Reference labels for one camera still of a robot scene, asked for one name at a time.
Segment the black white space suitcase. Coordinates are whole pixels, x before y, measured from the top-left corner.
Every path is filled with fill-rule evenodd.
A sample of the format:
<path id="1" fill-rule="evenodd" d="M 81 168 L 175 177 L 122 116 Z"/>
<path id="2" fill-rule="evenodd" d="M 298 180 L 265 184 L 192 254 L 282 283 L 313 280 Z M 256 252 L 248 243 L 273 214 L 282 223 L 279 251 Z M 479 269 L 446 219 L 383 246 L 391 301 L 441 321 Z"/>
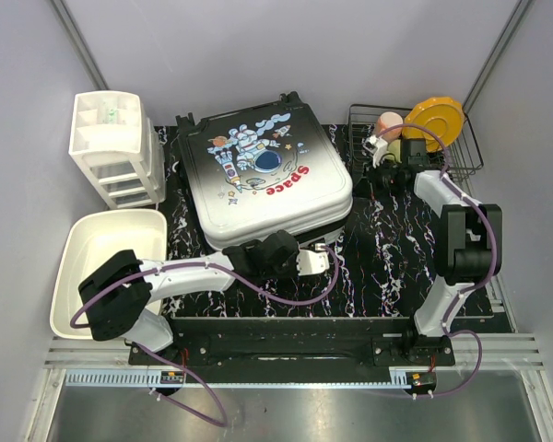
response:
<path id="1" fill-rule="evenodd" d="M 352 179 L 295 91 L 197 121 L 179 116 L 182 171 L 206 244 L 223 250 L 279 230 L 334 243 L 353 205 Z"/>

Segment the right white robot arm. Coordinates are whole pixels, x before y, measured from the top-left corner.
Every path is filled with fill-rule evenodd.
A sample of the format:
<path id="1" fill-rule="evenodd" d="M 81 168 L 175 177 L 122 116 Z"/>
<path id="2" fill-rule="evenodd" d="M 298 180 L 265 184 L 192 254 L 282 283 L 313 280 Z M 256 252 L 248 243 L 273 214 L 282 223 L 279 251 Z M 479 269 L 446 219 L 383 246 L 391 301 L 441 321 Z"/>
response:
<path id="1" fill-rule="evenodd" d="M 403 359 L 416 366 L 433 353 L 429 338 L 449 334 L 469 295 L 499 271 L 501 209 L 472 198 L 446 172 L 394 163 L 389 143 L 381 137 L 373 135 L 368 143 L 377 181 L 390 188 L 411 187 L 439 218 L 434 234 L 436 277 L 414 314 L 417 333 L 399 344 Z"/>

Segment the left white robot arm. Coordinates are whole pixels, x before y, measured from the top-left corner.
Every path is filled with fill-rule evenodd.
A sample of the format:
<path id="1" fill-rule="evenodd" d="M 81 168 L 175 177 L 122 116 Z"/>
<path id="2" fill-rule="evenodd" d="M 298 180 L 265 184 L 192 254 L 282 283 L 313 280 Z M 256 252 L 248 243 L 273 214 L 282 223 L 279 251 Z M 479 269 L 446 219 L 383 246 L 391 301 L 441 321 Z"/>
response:
<path id="1" fill-rule="evenodd" d="M 290 308 L 328 297 L 340 269 L 334 242 L 353 205 L 350 172 L 334 152 L 222 151 L 185 159 L 182 172 L 206 251 L 172 261 L 115 252 L 78 285 L 69 321 L 96 341 L 144 345 L 162 365 L 181 343 L 152 303 L 236 288 Z"/>

